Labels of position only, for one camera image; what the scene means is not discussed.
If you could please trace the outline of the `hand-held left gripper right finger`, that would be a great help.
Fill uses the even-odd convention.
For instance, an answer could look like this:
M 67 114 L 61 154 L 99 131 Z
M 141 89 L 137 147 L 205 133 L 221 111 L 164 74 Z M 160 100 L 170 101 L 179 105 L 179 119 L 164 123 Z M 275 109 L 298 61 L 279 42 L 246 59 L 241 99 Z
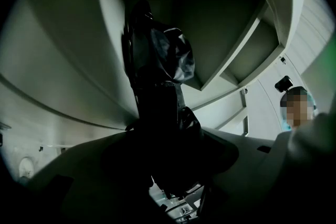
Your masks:
M 233 143 L 202 129 L 188 107 L 179 110 L 178 142 L 196 162 L 196 171 L 204 176 L 227 171 L 237 161 L 239 150 Z

